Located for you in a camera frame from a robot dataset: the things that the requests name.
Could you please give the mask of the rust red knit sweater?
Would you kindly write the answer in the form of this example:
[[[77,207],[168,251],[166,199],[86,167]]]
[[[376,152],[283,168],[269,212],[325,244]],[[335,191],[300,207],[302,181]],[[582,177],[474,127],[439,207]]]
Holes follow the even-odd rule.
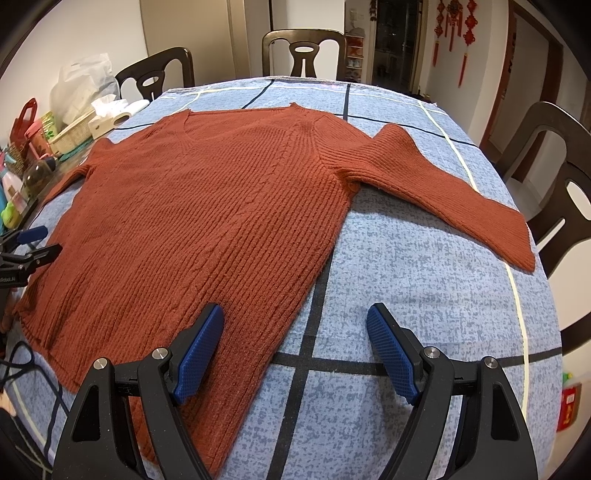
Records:
[[[405,129],[368,135],[298,105],[175,113],[121,142],[98,140],[63,178],[74,182],[81,189],[52,234],[61,253],[15,308],[24,335],[76,391],[96,358],[139,359],[207,303],[221,306],[204,395],[182,411],[212,473],[363,185],[423,208],[519,269],[536,264],[523,216],[433,165]]]

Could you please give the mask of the white spray bottle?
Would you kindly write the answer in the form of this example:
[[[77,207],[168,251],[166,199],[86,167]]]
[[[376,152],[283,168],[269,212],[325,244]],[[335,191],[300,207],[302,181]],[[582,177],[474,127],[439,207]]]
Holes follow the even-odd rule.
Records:
[[[4,168],[1,171],[1,181],[6,200],[12,203],[19,214],[22,214],[28,205],[28,197],[23,191],[22,180]]]

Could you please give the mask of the red box on floor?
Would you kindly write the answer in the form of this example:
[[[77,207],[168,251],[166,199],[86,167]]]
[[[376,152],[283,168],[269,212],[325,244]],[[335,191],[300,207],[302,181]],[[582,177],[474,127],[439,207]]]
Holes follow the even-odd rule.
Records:
[[[562,389],[560,414],[557,431],[568,429],[577,419],[581,399],[582,384],[575,382]]]

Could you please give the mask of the teal mat under basket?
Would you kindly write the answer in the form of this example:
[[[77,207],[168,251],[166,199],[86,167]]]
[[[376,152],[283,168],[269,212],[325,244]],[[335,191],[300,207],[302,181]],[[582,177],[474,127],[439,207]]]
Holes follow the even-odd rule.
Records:
[[[86,141],[84,141],[83,143],[81,143],[80,145],[78,145],[77,147],[75,147],[70,152],[61,155],[59,158],[59,161],[65,162],[68,159],[72,158],[73,156],[75,156],[83,151],[88,150],[89,148],[92,147],[93,144],[94,144],[94,140],[92,138],[89,138]]]

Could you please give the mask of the pink tumbler cup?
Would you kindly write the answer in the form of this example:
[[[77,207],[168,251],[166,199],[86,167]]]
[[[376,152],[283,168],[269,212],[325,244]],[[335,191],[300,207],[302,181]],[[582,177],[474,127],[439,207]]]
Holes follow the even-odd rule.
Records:
[[[25,138],[29,145],[29,152],[37,159],[51,156],[51,148],[45,138],[42,121],[35,120],[25,131]]]

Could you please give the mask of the green snack packet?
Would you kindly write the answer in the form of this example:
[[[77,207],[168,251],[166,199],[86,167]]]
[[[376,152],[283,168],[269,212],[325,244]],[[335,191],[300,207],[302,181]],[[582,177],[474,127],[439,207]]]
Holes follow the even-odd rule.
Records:
[[[58,135],[58,128],[53,112],[46,112],[40,120],[43,136],[47,142],[51,142]]]

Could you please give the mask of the red gift bag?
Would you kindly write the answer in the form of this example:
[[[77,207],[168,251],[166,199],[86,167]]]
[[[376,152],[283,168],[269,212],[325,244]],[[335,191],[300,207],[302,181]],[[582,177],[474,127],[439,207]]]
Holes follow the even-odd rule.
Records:
[[[10,144],[14,145],[19,151],[26,145],[27,139],[25,132],[35,121],[37,107],[37,100],[31,98],[23,106],[19,117],[14,120],[9,139]]]

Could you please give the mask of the white plastic bag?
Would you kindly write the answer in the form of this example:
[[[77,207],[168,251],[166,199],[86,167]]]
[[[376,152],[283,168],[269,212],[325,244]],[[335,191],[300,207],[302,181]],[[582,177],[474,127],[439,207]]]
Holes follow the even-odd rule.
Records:
[[[84,57],[60,69],[49,95],[50,111],[61,129],[85,114],[93,101],[109,94],[119,97],[108,54]]]

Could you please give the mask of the white paper roll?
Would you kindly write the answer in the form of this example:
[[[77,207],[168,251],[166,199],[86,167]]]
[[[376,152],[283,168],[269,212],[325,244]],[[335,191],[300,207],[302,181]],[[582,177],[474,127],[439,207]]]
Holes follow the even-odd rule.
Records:
[[[140,99],[129,103],[122,110],[122,114],[128,117],[134,116],[150,104],[147,99]]]

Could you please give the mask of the dark wooden chair far left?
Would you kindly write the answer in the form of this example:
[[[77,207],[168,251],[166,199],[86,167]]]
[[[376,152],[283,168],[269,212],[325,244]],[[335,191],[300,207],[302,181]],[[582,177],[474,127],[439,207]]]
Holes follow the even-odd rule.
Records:
[[[172,47],[150,55],[119,71],[115,80],[122,86],[126,80],[133,79],[142,98],[151,102],[163,93],[165,68],[173,61],[180,63],[183,87],[194,87],[192,55],[184,47]]]

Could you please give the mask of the dark wooden chair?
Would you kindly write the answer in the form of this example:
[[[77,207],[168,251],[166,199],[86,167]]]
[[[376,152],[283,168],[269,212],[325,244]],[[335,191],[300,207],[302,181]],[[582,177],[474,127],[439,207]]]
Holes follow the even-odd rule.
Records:
[[[286,41],[294,60],[291,77],[317,78],[315,58],[324,42],[332,41],[339,46],[335,79],[346,80],[346,36],[331,29],[280,29],[271,30],[262,40],[263,75],[270,76],[270,46],[276,41]]]
[[[554,235],[539,253],[544,272],[551,275],[565,255],[590,238],[590,221],[571,198],[567,186],[578,186],[590,194],[590,132],[561,107],[540,101],[527,111],[509,145],[495,163],[495,169],[507,181],[520,166],[538,134],[551,131],[565,142],[566,155],[542,201],[542,208],[528,226],[535,241]]]
[[[133,79],[142,98],[151,102],[163,93],[165,68],[173,61],[180,63],[183,87],[194,87],[192,55],[184,47],[172,47],[150,55],[119,71],[115,80],[122,86],[126,80]]]

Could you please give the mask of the dark wooden chair right side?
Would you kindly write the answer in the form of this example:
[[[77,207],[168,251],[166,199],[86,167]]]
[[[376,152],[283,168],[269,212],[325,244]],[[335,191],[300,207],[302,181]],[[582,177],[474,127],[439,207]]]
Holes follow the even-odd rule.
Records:
[[[551,131],[565,142],[566,155],[542,201],[542,208],[528,226],[535,241],[554,235],[539,253],[544,272],[551,275],[565,255],[590,238],[590,221],[571,198],[567,186],[578,186],[590,194],[590,132],[561,107],[540,101],[527,111],[509,145],[495,163],[495,169],[507,181],[520,166],[538,134]]]

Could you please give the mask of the dark wooden chair far centre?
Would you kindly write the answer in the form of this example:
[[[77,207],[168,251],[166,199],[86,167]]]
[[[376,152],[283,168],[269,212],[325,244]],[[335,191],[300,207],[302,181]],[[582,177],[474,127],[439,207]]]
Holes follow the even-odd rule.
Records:
[[[346,80],[346,36],[331,29],[280,29],[271,30],[262,40],[263,75],[270,76],[270,46],[276,41],[286,41],[294,60],[291,77],[317,78],[315,58],[324,42],[332,41],[339,46],[335,79]]]

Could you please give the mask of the shoe rack with shoes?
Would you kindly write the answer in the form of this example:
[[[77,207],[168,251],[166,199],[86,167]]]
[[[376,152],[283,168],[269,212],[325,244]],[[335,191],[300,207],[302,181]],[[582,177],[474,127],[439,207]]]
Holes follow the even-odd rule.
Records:
[[[363,78],[363,43],[365,30],[353,28],[346,32],[346,80],[361,83]]]

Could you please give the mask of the red Chinese knot decoration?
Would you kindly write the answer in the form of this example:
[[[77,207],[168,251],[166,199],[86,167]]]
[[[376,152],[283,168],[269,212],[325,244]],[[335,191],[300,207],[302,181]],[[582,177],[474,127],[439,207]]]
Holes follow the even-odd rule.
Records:
[[[442,38],[449,40],[449,52],[454,50],[455,40],[462,38],[465,43],[465,51],[460,68],[458,87],[461,87],[464,83],[469,48],[476,42],[474,30],[478,25],[478,19],[475,15],[477,9],[478,3],[475,0],[469,0],[466,4],[463,4],[459,0],[439,0],[436,6],[437,16],[436,26],[434,28],[435,42],[432,66],[437,66]]]

